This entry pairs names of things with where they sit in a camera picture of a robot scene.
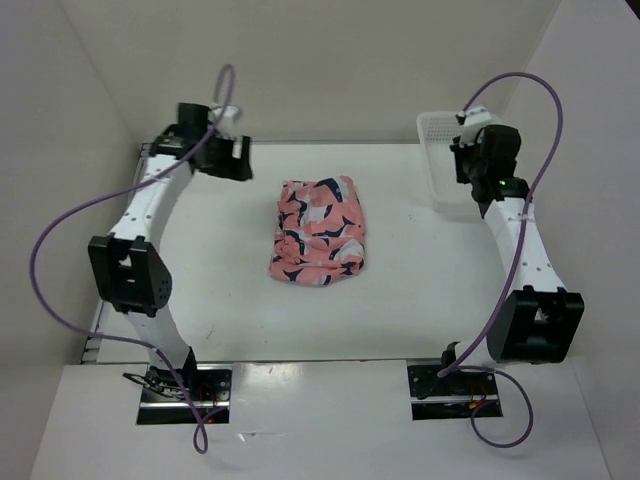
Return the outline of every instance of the purple hose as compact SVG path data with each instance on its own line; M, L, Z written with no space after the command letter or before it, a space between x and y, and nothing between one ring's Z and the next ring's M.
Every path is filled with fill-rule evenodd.
M185 401L189 405L189 408L191 409L193 417L196 419L196 422L197 422L198 426L196 427L196 430L195 430L194 435L193 435L193 446L196 449L196 451L198 453L201 453L201 454L206 453L208 448L209 448L209 438L208 438L207 432L205 430L205 419L203 419L200 416L200 414L198 412L198 409L196 408L195 404L193 403L193 400L191 399L189 391L187 390L187 388L185 387L185 385L184 385L184 383L182 381L181 376L178 374L178 372L176 371L175 367L173 365L171 365L171 362L166 357L166 355L164 353L162 353L162 351L159 350L155 345L152 345L151 343L148 343L148 342L144 342L142 340L138 340L137 338L120 337L120 336L116 336L116 335L107 335L107 334L104 334L104 333L92 332L91 330L87 330L87 329L78 327L76 325L73 325L71 322L69 322L69 321L65 320L64 318L62 318L53 309L53 307L51 307L51 305L49 304L47 299L44 297L44 295L42 293L42 290L40 289L40 285L38 284L38 279L36 277L36 260L37 260L37 257L38 257L38 251L40 250L40 247L42 247L42 244L44 243L44 241L47 238L47 236L51 233L51 231L54 228L56 228L60 223L62 223L67 218L71 217L72 215L75 215L78 212L81 212L82 210L85 210L85 209L87 209L89 207L92 207L94 205L97 205L99 203L106 202L107 200L110 200L112 198L119 197L120 195L126 195L127 193L135 192L135 191L140 190L142 188L148 187L152 183L156 182L157 179L168 175L173 170L178 168L180 165L184 164L185 162L188 162L198 152L198 150L200 150L207 143L207 141L209 141L211 136L214 134L216 128L218 127L218 124L220 123L220 120L224 116L225 111L227 110L227 107L231 103L231 97L233 95L233 89L234 89L234 86L235 86L236 74L235 74L235 69L233 68L233 65L230 65L230 64L227 64L224 67L222 67L222 69L220 70L220 73L218 74L218 79L216 81L216 87L215 87L215 91L214 91L215 92L214 93L214 101L218 102L219 96L220 96L220 91L222 90L222 85L224 83L224 80L227 77L228 77L228 82L227 82L228 86L227 86L227 92L226 92L226 96L225 96L225 99L224 99L224 103L222 104L222 111L216 117L215 121L209 127L207 132L202 136L200 141L198 141L198 143L196 143L193 146L193 148L191 148L191 150L189 150L174 165L172 165L169 168L167 168L167 169L163 170L162 172L158 173L152 179L145 180L144 182L140 182L140 183L135 184L135 185L133 185L133 186L131 186L129 188L126 188L124 190L120 190L120 191L113 192L113 193L107 193L107 194L102 195L102 196L100 196L98 198L95 198L93 200L89 200L88 202L85 202L82 205L78 205L77 207L72 208L68 212L65 212L62 215L60 215L53 222L51 222L51 224L49 224L47 226L47 228L45 228L44 231L40 234L40 236L36 240L36 243L35 243L35 245L33 247L33 250L31 251L31 257L29 259L29 279L31 280L31 287L33 288L33 291L34 291L34 293L36 295L36 298L38 299L38 301L40 302L42 307L47 311L47 313L49 315L51 315L53 317L54 320L56 320L62 326L66 327L69 330L71 330L71 331L73 331L75 333L78 333L80 335L86 335L88 337L93 337L93 338L101 338L103 340L114 340L116 342L124 342L124 343L132 343L134 345L140 345L142 347L145 347L145 348L148 348L150 350L153 350L162 359L162 361L169 368L169 371L171 372L171 375L173 376L174 380L176 381L176 383L180 387L180 390L184 394ZM215 412L216 412L216 410L211 412L209 414L209 416L212 415ZM198 444L198 433L200 433L200 435L202 436L202 441L203 441L203 446L202 447L200 447L200 445Z
M555 137L553 139L553 144L551 145L551 149L549 150L547 158L545 159L544 163L542 164L542 167L540 167L540 171L536 175L536 178L533 180L533 183L531 184L531 189L529 190L529 193L527 194L527 197L525 198L524 207L522 208L522 222L521 222L521 226L520 226L520 234L518 235L518 243L516 244L516 251L515 251L515 254L513 256L513 262L511 262L511 267L509 268L509 273L507 274L507 279L505 280L504 287L502 288L502 291L500 292L500 297L498 298L498 301L496 302L496 306L494 307L493 312L491 313L491 316L489 317L489 320L487 321L486 325L484 326L482 331L478 334L476 339L471 343L471 345L469 345L469 347L464 352L462 352L460 354L460 356L451 365L449 365L446 368L443 368L442 370L440 370L438 372L438 377L439 378L444 378L447 375L449 375L450 373L452 373L454 371L457 371L457 370L460 370L460 369L462 369L462 370L469 369L469 370L488 371L487 369L485 369L483 367L468 367L468 366L462 366L461 367L461 364L462 364L462 362L464 362L469 357L469 355L471 355L471 353L473 353L473 351L476 348L478 348L478 345L480 345L482 340L487 336L487 334L491 330L491 327L493 327L494 323L496 322L496 320L498 318L498 313L500 312L500 309L502 308L502 305L504 304L505 300L507 299L507 295L509 294L509 289L511 288L511 284L513 283L513 279L516 276L516 271L518 270L518 265L520 263L520 256L522 255L522 248L524 246L524 239L525 239L525 234L526 234L526 230L527 230L527 220L526 220L526 218L527 218L527 213L529 212L529 207L531 205L531 201L533 199L533 193L535 192L536 188L538 188L538 184L540 183L540 180L542 179L543 175L547 171L547 168L549 168L549 165L551 164L551 160L553 159L553 156L555 155L556 150L558 149L558 144L560 143L560 137L562 136L562 129L563 129L563 125L564 125L564 113L563 113L563 110L562 110L562 103L560 102L560 97L558 96L558 93L554 90L554 88L546 80L538 77L537 75L533 75L531 73L507 72L507 73L503 73L501 75L498 75L497 77L492 78L487 83L482 85L482 87L480 87L480 89L471 97L471 99L464 106L463 110L467 110L471 106L471 104L475 101L475 99L478 98L478 96L482 92L484 92L485 89L488 86L492 85L493 83L497 82L498 80L502 80L503 78L510 78L510 77L522 77L522 78L528 78L530 80L533 80L533 81L539 83L540 85L542 85L551 94L551 97L553 98L553 103L556 106L556 111L557 111L557 115L558 115L558 120L557 120L557 125L556 125L556 134L555 134ZM480 407L474 409L473 413L471 414L471 426L472 426L473 431L475 432L475 434L478 436L478 438L480 438L480 440L482 440L486 444L491 445L492 447L496 447L496 448L511 448L511 447L515 447L517 445L520 445L522 442L524 442L527 439L527 437L529 436L529 434L531 433L531 429L533 428L533 408L531 406L531 402L529 400L529 397L527 396L527 393L525 392L524 388L522 388L522 385L520 385L520 383L518 383L518 381L515 378L513 378L511 375L509 375L509 374L507 374L505 372L501 372L499 370L491 370L491 371L493 373L497 374L497 375L501 375L501 376L511 380L511 382L513 382L515 384L515 386L518 388L518 390L520 390L520 393L522 393L522 396L524 397L524 400L525 400L525 402L527 404L527 409L529 411L529 425L528 425L525 433L519 439L517 439L517 440L515 440L513 442L504 443L504 444L492 442L491 440L489 440L486 437L484 437L478 431L478 428L476 427L475 416L477 414L478 408L482 408L482 406L480 406Z

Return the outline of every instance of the purple cable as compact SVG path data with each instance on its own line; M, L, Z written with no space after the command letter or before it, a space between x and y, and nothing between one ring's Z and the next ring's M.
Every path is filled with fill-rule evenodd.
M169 372L171 372L171 375L173 376L174 380L178 384L178 387L180 387L180 390L184 394L185 401L189 405L189 408L191 409L191 413L193 414L193 417L196 419L196 423L198 424L198 426L196 427L196 430L195 430L195 432L193 434L193 446L196 449L196 451L198 453L200 453L200 454L207 453L207 450L209 448L209 437L207 436L207 432L206 432L206 429L205 429L205 421L208 418L210 418L217 411L219 411L221 409L224 409L224 407L221 408L221 409L214 409L212 412L210 412L208 415L206 415L205 418L202 418L200 416L200 413L198 412L198 409L196 408L195 404L193 403L193 400L191 399L189 391L185 387L181 376L178 374L178 372L176 371L175 367L173 365L171 365L171 362L166 357L166 355L161 350L159 350L155 345L152 345L151 343L148 343L148 342L145 342L145 341L142 341L142 340L138 340L137 338L120 337L120 336L116 336L116 335L108 335L108 334L105 334L105 333L92 332L91 330L87 330L87 329L78 327L78 326L72 324L71 322L65 320L64 318L62 318L53 309L53 307L51 307L51 305L49 304L47 299L44 298L42 290L40 289L40 285L38 284L38 279L36 277L36 260L37 260L37 257L38 257L38 251L40 250L40 247L42 247L42 244L44 243L44 241L47 238L47 236L51 233L51 231L54 228L56 228L60 223L62 223L63 221L65 221L69 217L71 217L71 216L75 215L76 213L81 212L82 210L85 210L85 209L87 209L89 207L92 207L92 206L97 205L97 204L102 203L102 202L106 202L107 200L111 200L112 198L119 197L120 195L126 195L127 193L135 192L135 191L140 190L142 188L148 187L152 183L156 182L158 179L160 179L160 178L168 175L169 173L171 173L173 170L178 168L180 165L184 164L185 162L188 162L198 152L198 150L200 150L209 141L211 136L214 134L216 128L218 127L218 124L220 123L221 119L223 118L223 116L224 116L224 114L225 114L225 112L227 110L227 107L231 103L231 97L233 95L233 89L234 89L234 86L235 86L236 74L235 74L235 69L233 68L233 65L230 65L230 64L226 64L224 67L222 67L222 69L220 70L220 73L218 74L218 79L216 81L216 86L215 86L215 90L214 90L214 102L216 102L216 103L218 102L218 99L219 99L219 96L220 96L220 91L222 90L222 85L224 83L224 80L227 77L228 77L228 86L227 86L227 92L226 92L226 96L225 96L225 99L224 99L224 103L222 104L222 111L216 117L216 119L211 124L211 126L209 127L207 132L202 136L202 138L198 141L198 143L196 143L193 146L193 148L191 148L191 150L189 150L174 165L172 165L169 168L167 168L167 169L163 170L162 172L158 173L154 178L151 178L149 180L145 180L144 182L137 183L137 184L135 184L135 185L133 185L133 186L131 186L129 188L126 188L124 190L120 190L120 191L113 192L113 193L107 193L107 194L102 195L100 197L97 197L97 198L95 198L93 200L89 200L88 202L85 202L82 205L78 205L77 207L72 208L68 212L65 212L62 215L60 215L53 222L51 222L47 226L47 228L45 228L44 231L40 234L40 236L38 237L38 240L36 240L36 243L35 243L35 245L33 247L33 250L31 251L31 257L29 259L29 279L31 280L31 287L33 288L33 291L34 291L34 293L36 295L36 298L38 299L38 301L40 302L42 307L47 311L47 313L49 315L51 315L53 317L53 319L56 320L59 324L61 324L62 326L66 327L69 330L71 330L71 331L73 331L75 333L78 333L80 335L86 335L88 337L93 337L93 338L101 338L103 340L114 340L116 342L124 342L124 343L132 343L134 345L140 345L142 347L145 347L145 348L148 348L148 349L154 351L160 357L160 359L166 364L167 368L169 369ZM203 444L204 444L203 447L200 447L200 445L198 444L198 433L200 433L202 435L202 441L203 441Z
M495 447L495 448L513 448L513 447L517 447L518 445L523 443L527 438L529 438L529 435L531 434L531 430L533 430L533 405L531 405L531 400L529 399L529 395L527 395L527 392L525 391L524 387L522 386L522 384L520 382L518 382L514 377L512 377L508 373L503 372L501 370L496 370L496 369L493 369L493 368L476 367L476 366L471 366L471 365L465 365L460 370L474 370L474 371L478 371L478 372L492 373L494 375L500 375L501 377L504 377L504 378L508 379L520 391L520 393L522 394L522 398L524 398L524 402L527 404L527 412L529 414L529 420L527 422L527 428L524 431L524 433L520 436L520 438L518 438L517 440L514 440L513 442L509 442L509 443L497 443L497 442L494 442L492 440L489 440L487 437L485 437L484 435L482 435L480 433L480 431L478 430L478 426L476 425L476 416L478 415L478 412L480 410L482 410L484 407L486 407L487 405L495 403L496 400L489 400L489 401L483 402L480 405L478 405L477 407L475 407L471 411L471 428L473 428L474 433L478 436L478 438L480 440L482 440L487 445L490 445L490 446Z
M496 322L496 320L498 318L498 313L500 312L500 309L502 308L502 305L504 304L505 300L507 299L507 295L509 294L509 289L511 288L511 284L513 283L513 279L516 276L516 271L518 269L518 265L520 263L520 257L522 255L522 248L524 246L524 239L525 239L525 234L526 234L526 230L527 230L527 213L529 212L529 207L531 206L531 201L533 199L533 193L535 192L536 188L538 188L538 184L540 183L540 180L542 179L542 177L544 176L545 172L549 168L549 165L551 164L551 160L553 159L553 156L555 155L556 150L558 149L558 144L560 143L560 137L562 136L562 129L563 129L563 125L564 125L564 112L563 112L563 109L562 109L562 103L560 102L560 97L558 96L558 93L554 90L554 88L546 80L538 77L537 75L533 75L531 73L526 73L526 72L507 72L507 73L503 73L501 75L498 75L497 77L492 78L487 83L482 85L482 87L480 87L480 89L471 97L471 99L464 106L463 110L467 110L471 106L471 104L475 101L475 99L478 98L478 96L482 92L484 92L486 90L487 87L489 87L490 85L492 85L493 83L495 83L495 82L497 82L499 80L502 80L503 78L511 78L511 77L522 77L522 78L528 78L530 80L533 80L534 82L537 82L540 85L542 85L551 94L551 97L553 98L553 103L556 106L557 117L558 117L557 125L556 125L556 134L555 134L555 137L553 139L553 144L551 145L551 149L549 150L547 158L545 159L544 163L542 164L542 167L540 167L540 171L536 175L536 178L533 180L533 183L531 184L531 189L529 190L529 193L527 194L527 197L525 198L524 206L522 208L522 221L521 221L521 224L520 224L521 225L520 226L520 234L518 235L518 242L516 244L516 251L515 251L515 254L513 255L513 262L511 262L511 267L509 268L509 273L507 274L507 279L505 280L504 287L502 288L502 291L500 292L500 297L498 298L498 301L496 302L496 306L494 307L493 312L491 313L491 316L489 317L489 320L487 321L486 325L484 326L482 331L478 334L476 339L471 343L471 345L469 345L469 347L464 352L462 352L460 354L460 356L451 365L449 365L446 368L443 368L442 370L440 370L438 372L438 377L439 378L444 378L447 375L449 375L450 373L452 373L452 372L454 372L456 370L460 370L460 369L471 369L471 370L488 371L487 369L483 369L483 367L467 367L467 366L462 366L461 367L461 364L462 364L462 362L464 362L469 357L469 355L471 355L471 353L473 353L473 351L476 348L478 348L478 345L480 345L482 340L487 336L487 334L491 330L491 327L493 327L494 323ZM533 428L533 407L531 406L531 401L529 400L529 397L527 396L527 393L525 392L524 388L522 388L522 385L520 385L520 383L518 383L518 381L515 378L513 378L511 375L509 375L509 374L507 374L505 372L501 372L499 370L491 370L491 371L493 373L497 374L497 375L501 375L501 376L503 376L505 378L508 378L511 382L514 383L514 385L518 388L518 390L520 390L520 393L522 393L522 396L524 397L524 400L525 400L525 402L527 404L527 409L529 411L529 425L527 427L527 430L524 432L524 434L519 439L517 439L517 440L515 440L513 442L504 443L504 444L492 442L491 440L489 440L486 437L484 437L478 431L478 428L476 427L476 424L475 424L475 416L477 414L477 410L479 408L482 408L482 405L481 405L480 407L477 407L476 409L474 409L474 411L471 414L471 426L472 426L473 431L475 432L475 434L478 436L478 438L480 438L480 440L482 440L486 444L491 445L492 447L496 447L496 448L511 448L511 447L515 447L517 445L520 445L522 442L524 442L527 439L527 437L529 436L529 434L531 433L531 429Z

